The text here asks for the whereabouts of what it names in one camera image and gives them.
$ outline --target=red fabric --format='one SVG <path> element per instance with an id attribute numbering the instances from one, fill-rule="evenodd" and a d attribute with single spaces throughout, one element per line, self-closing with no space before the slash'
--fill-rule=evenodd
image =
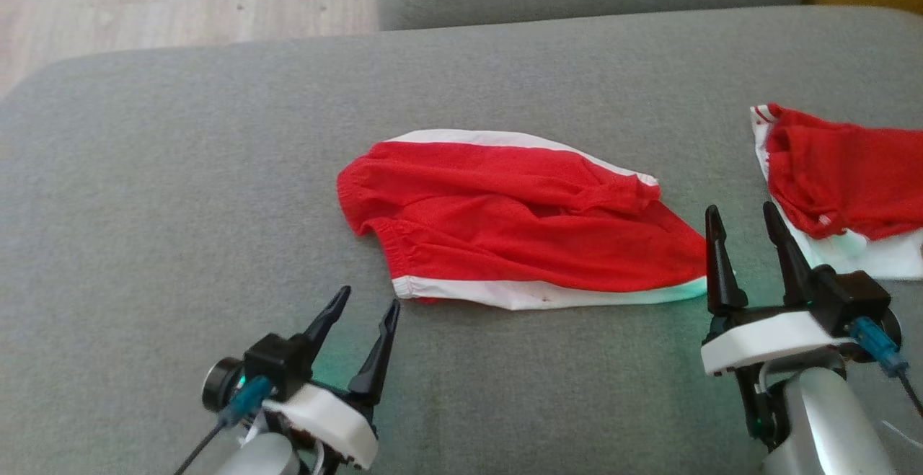
<path id="1" fill-rule="evenodd" d="M 849 228 L 876 241 L 923 226 L 923 131 L 770 110 L 769 190 L 798 229 L 823 239 Z"/>
<path id="2" fill-rule="evenodd" d="M 632 292 L 705 275 L 705 240 L 659 187 L 573 152 L 383 142 L 337 191 L 353 231 L 379 236 L 393 278 Z"/>

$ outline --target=camera lens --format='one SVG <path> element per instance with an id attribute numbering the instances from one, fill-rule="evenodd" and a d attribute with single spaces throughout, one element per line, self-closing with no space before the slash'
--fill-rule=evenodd
<path id="1" fill-rule="evenodd" d="M 243 361 L 225 358 L 215 363 L 205 376 L 205 383 L 202 383 L 202 406 L 209 412 L 220 412 L 244 385 L 243 378 Z"/>

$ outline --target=white fabric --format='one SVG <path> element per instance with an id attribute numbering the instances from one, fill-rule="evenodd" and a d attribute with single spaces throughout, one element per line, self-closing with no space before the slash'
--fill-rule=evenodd
<path id="1" fill-rule="evenodd" d="M 751 123 L 759 168 L 768 181 L 769 153 L 766 151 L 766 139 L 772 123 L 775 123 L 775 117 L 767 106 L 755 106 L 751 107 Z M 845 235 L 829 236 L 827 239 L 812 239 L 788 220 L 781 206 L 779 212 L 811 267 L 828 264 L 838 272 L 864 270 L 871 277 L 883 279 L 923 278 L 923 228 L 880 241 L 870 241 L 866 236 L 853 231 L 847 231 Z"/>
<path id="2" fill-rule="evenodd" d="M 705 277 L 685 284 L 632 293 L 561 288 L 540 280 L 446 280 L 405 275 L 393 278 L 392 282 L 398 298 L 460 298 L 508 310 L 659 304 L 695 298 L 706 291 Z"/>
<path id="3" fill-rule="evenodd" d="M 464 129 L 425 129 L 415 130 L 411 133 L 402 134 L 392 138 L 389 142 L 412 142 L 412 143 L 468 143 L 472 146 L 488 147 L 522 147 L 524 149 L 549 149 L 552 151 L 568 151 L 583 156 L 594 165 L 611 170 L 621 176 L 637 176 L 642 183 L 647 185 L 656 185 L 657 179 L 634 170 L 616 167 L 609 162 L 597 159 L 595 156 L 574 149 L 571 146 L 565 146 L 564 143 L 552 142 L 539 136 L 532 136 L 525 133 L 512 133 L 508 130 L 464 130 Z"/>

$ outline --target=red and white garment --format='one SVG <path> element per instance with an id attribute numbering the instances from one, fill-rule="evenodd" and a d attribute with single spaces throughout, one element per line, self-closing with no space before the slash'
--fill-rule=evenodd
<path id="1" fill-rule="evenodd" d="M 511 310 L 705 293 L 705 240 L 655 177 L 523 133 L 417 130 L 337 177 L 357 235 L 381 241 L 401 298 Z"/>
<path id="2" fill-rule="evenodd" d="M 811 266 L 923 278 L 923 131 L 751 107 L 759 167 Z"/>

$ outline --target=black cable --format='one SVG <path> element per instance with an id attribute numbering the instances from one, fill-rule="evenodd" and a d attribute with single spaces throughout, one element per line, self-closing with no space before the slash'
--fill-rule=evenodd
<path id="1" fill-rule="evenodd" d="M 910 386 L 910 380 L 907 379 L 907 373 L 905 370 L 897 373 L 897 377 L 901 379 L 901 384 L 904 386 L 904 390 L 907 392 L 907 396 L 910 396 L 910 400 L 914 402 L 914 407 L 917 407 L 917 412 L 920 417 L 923 417 L 923 403 L 920 403 L 920 398 L 917 397 L 914 387 Z"/>
<path id="2" fill-rule="evenodd" d="M 185 461 L 183 461 L 182 465 L 179 466 L 179 469 L 174 472 L 174 475 L 182 475 L 182 473 L 185 472 L 185 469 L 189 468 L 189 465 L 192 464 L 192 461 L 195 461 L 195 458 L 197 458 L 198 454 L 202 453 L 202 450 L 205 449 L 205 446 L 208 446 L 208 443 L 210 443 L 211 440 L 215 438 L 215 435 L 218 435 L 218 432 L 221 432 L 221 428 L 224 428 L 221 426 L 221 423 L 215 425 L 215 427 L 211 429 L 211 432 L 209 432 L 208 435 L 206 435 L 205 438 L 202 439 L 202 441 L 198 444 L 198 446 L 195 447 L 195 450 L 192 450 L 192 453 L 189 454 L 187 458 L 185 458 Z"/>

